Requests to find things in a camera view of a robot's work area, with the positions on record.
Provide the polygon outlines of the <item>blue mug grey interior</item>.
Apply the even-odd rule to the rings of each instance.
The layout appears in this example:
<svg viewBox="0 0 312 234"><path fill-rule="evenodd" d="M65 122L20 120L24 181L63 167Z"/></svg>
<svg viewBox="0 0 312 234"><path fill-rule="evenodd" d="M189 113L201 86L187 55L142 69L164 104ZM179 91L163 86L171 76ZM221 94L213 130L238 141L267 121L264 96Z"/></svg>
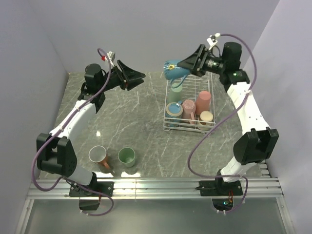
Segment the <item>blue mug grey interior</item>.
<svg viewBox="0 0 312 234"><path fill-rule="evenodd" d="M170 82L170 85L173 88L178 88L182 85L184 80L188 75L190 75L190 71L179 67L177 64L180 62L180 60L168 60L164 62L163 66L163 72L165 78ZM174 80L182 78L179 84L174 84Z"/></svg>

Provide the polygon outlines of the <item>green tumbler cup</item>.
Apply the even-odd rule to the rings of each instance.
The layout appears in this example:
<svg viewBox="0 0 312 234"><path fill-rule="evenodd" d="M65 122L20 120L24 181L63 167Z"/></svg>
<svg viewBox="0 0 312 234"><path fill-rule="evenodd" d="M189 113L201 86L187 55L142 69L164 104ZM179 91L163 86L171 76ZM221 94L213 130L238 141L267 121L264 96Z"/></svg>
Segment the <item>green tumbler cup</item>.
<svg viewBox="0 0 312 234"><path fill-rule="evenodd" d="M182 100L182 84L177 87L177 84L173 84L168 88L167 103L179 102Z"/></svg>

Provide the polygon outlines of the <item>coral pink tumbler cup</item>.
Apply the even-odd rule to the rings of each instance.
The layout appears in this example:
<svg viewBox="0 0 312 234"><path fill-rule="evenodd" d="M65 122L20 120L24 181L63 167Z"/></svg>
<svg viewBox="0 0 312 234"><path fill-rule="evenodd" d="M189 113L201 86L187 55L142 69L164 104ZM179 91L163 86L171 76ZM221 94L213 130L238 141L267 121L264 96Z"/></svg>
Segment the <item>coral pink tumbler cup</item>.
<svg viewBox="0 0 312 234"><path fill-rule="evenodd" d="M209 91L201 91L195 101L195 113L199 116L203 111L210 109L211 93Z"/></svg>

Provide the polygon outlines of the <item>pink faceted mug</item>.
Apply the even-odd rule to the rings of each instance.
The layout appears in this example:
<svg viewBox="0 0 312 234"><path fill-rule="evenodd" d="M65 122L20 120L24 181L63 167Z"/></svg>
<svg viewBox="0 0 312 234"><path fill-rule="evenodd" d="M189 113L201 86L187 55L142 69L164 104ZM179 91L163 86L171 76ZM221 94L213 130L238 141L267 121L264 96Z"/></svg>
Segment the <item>pink faceted mug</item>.
<svg viewBox="0 0 312 234"><path fill-rule="evenodd" d="M195 111L196 111L196 105L195 102L187 99L182 103L183 107L183 113L182 113L182 119L184 119L185 122L189 122L190 124L195 124Z"/></svg>

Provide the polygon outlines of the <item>blue butterfly mug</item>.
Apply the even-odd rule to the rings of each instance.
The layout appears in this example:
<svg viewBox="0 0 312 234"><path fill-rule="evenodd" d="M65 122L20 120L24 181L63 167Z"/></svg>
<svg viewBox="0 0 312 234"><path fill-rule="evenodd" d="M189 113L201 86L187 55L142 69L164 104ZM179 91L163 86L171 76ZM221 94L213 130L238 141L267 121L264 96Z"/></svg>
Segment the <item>blue butterfly mug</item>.
<svg viewBox="0 0 312 234"><path fill-rule="evenodd" d="M166 106L165 120L169 127L177 127L181 122L183 107L177 102L171 102Z"/></svg>

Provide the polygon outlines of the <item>steel and brown cup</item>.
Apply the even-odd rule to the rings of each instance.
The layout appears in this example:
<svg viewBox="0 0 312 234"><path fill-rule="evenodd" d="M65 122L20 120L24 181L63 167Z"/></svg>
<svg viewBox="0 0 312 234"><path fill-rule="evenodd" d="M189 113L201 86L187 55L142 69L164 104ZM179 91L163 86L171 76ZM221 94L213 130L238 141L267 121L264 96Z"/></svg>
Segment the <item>steel and brown cup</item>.
<svg viewBox="0 0 312 234"><path fill-rule="evenodd" d="M208 130L213 122L213 114L209 111L203 111L199 115L198 119L198 129Z"/></svg>

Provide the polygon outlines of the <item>small green cup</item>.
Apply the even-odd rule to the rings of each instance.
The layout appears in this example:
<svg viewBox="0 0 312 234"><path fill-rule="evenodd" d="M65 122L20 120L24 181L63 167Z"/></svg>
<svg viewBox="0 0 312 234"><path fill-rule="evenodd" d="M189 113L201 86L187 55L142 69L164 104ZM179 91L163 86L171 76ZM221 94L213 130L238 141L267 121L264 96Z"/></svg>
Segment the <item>small green cup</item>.
<svg viewBox="0 0 312 234"><path fill-rule="evenodd" d="M122 148L118 153L119 161L126 167L133 167L136 160L136 153L130 147Z"/></svg>

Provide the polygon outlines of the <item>orange mug grey interior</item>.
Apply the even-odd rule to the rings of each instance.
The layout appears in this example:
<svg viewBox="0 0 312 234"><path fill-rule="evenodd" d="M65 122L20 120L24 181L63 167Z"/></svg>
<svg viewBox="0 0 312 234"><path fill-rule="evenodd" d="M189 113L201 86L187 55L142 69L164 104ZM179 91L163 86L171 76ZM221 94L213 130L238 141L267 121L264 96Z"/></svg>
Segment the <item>orange mug grey interior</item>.
<svg viewBox="0 0 312 234"><path fill-rule="evenodd" d="M93 163L97 163L107 169L111 169L108 164L107 151L103 146L98 145L91 148L88 153L88 157Z"/></svg>

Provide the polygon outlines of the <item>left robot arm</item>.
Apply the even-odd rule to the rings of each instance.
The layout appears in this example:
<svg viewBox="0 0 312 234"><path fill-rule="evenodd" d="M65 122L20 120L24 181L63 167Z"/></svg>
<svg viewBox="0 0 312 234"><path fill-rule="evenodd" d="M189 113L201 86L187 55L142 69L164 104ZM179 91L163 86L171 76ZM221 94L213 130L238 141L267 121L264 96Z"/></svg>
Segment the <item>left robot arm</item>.
<svg viewBox="0 0 312 234"><path fill-rule="evenodd" d="M99 64L87 65L84 78L78 100L68 116L50 133L37 137L33 166L75 182L83 193L93 196L98 191L97 176L78 165L72 142L100 110L106 91L116 87L130 91L144 82L145 74L118 60L116 66L109 65L108 72Z"/></svg>

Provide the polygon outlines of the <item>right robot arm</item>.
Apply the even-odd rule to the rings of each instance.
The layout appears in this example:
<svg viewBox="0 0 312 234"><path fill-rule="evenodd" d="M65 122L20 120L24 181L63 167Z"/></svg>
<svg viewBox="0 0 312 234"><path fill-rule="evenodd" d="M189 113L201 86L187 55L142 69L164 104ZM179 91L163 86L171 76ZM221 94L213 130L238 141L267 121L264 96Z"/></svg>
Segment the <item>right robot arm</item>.
<svg viewBox="0 0 312 234"><path fill-rule="evenodd" d="M201 77L206 72L219 75L225 92L237 111L242 137L234 144L234 156L217 172L208 185L200 182L203 195L242 195L240 178L254 165L268 159L277 143L279 134L264 120L251 91L248 75L240 69L242 47L236 42L224 44L222 55L211 56L211 48L200 45L197 50L177 65Z"/></svg>

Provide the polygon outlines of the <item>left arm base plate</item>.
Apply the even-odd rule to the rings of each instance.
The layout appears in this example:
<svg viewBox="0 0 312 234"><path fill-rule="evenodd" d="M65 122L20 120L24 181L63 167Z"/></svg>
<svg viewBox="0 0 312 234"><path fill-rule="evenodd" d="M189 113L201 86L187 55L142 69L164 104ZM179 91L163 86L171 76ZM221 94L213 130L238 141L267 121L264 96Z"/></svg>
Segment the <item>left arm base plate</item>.
<svg viewBox="0 0 312 234"><path fill-rule="evenodd" d="M69 197L96 197L103 194L112 196L114 190L114 182L97 182L94 188L71 184Z"/></svg>

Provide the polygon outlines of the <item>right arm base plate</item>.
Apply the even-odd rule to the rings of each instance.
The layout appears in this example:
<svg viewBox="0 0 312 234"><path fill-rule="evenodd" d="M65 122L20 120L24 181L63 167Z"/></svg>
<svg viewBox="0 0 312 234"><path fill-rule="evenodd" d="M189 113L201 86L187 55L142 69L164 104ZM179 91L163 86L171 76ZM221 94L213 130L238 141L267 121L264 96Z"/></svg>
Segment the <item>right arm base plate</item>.
<svg viewBox="0 0 312 234"><path fill-rule="evenodd" d="M240 181L224 182L222 178L199 181L195 190L200 191L201 196L229 196L243 195Z"/></svg>

